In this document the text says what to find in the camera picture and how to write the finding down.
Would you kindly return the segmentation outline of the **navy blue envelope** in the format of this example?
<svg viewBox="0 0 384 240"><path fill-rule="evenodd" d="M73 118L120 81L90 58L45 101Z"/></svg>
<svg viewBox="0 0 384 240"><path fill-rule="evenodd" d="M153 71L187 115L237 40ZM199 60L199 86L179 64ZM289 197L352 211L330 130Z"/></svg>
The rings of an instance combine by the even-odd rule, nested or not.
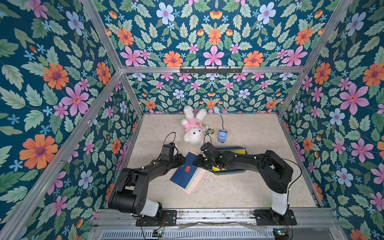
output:
<svg viewBox="0 0 384 240"><path fill-rule="evenodd" d="M170 181L185 191L188 188L189 183L192 181L194 175L197 173L199 168L194 165L195 160L197 159L195 153L189 152L186 156L185 163L178 167L170 178Z"/></svg>

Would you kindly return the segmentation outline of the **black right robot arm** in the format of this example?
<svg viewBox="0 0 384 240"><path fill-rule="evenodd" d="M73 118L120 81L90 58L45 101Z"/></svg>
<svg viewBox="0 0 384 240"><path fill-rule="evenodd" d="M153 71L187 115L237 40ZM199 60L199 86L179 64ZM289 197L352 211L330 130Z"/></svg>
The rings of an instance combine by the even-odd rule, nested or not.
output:
<svg viewBox="0 0 384 240"><path fill-rule="evenodd" d="M262 154L250 155L236 153L229 148L216 148L211 143L201 147L202 153L194 161L196 167L214 172L228 170L245 170L259 173L272 191L273 213L283 216L289 209L289 186L294 170L281 157L271 150Z"/></svg>

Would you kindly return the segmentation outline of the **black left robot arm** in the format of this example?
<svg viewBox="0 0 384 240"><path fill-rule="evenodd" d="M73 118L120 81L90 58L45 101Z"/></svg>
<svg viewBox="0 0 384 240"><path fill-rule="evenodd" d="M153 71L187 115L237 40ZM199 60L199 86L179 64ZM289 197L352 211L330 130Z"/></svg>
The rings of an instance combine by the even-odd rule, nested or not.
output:
<svg viewBox="0 0 384 240"><path fill-rule="evenodd" d="M110 194L108 208L150 218L161 217L161 203L147 198L149 183L183 166L185 161L176 144L169 143L163 145L159 157L150 164L136 169L122 169Z"/></svg>

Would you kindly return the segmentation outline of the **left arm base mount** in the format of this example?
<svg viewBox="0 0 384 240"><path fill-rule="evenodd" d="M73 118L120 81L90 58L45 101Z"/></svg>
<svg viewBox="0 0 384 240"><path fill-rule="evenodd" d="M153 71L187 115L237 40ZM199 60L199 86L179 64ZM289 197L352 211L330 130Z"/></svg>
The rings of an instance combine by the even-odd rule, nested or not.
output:
<svg viewBox="0 0 384 240"><path fill-rule="evenodd" d="M175 226L178 212L164 210L159 202L148 200L136 220L136 227L168 227Z"/></svg>

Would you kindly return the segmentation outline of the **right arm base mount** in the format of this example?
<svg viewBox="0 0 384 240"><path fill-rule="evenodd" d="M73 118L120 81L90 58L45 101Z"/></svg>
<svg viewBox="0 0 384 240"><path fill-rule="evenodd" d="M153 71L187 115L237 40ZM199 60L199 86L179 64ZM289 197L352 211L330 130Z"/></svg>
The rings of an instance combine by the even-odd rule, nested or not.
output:
<svg viewBox="0 0 384 240"><path fill-rule="evenodd" d="M258 226L296 226L297 220L290 209L284 215L270 209L254 210L254 216Z"/></svg>

